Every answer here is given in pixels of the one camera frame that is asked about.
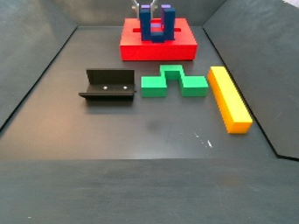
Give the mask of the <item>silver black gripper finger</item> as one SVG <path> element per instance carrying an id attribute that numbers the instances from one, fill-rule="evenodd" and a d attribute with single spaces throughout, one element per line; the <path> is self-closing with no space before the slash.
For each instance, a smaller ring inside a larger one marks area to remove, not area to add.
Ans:
<path id="1" fill-rule="evenodd" d="M 135 11 L 137 18 L 139 19 L 139 9 L 141 9 L 139 2 L 137 0 L 131 0 L 131 2 L 133 2 L 133 10 Z"/>
<path id="2" fill-rule="evenodd" d="M 158 0 L 153 0 L 153 2 L 150 3 L 153 13 L 155 12 L 155 9 L 158 8 L 157 5 L 158 5 Z"/>

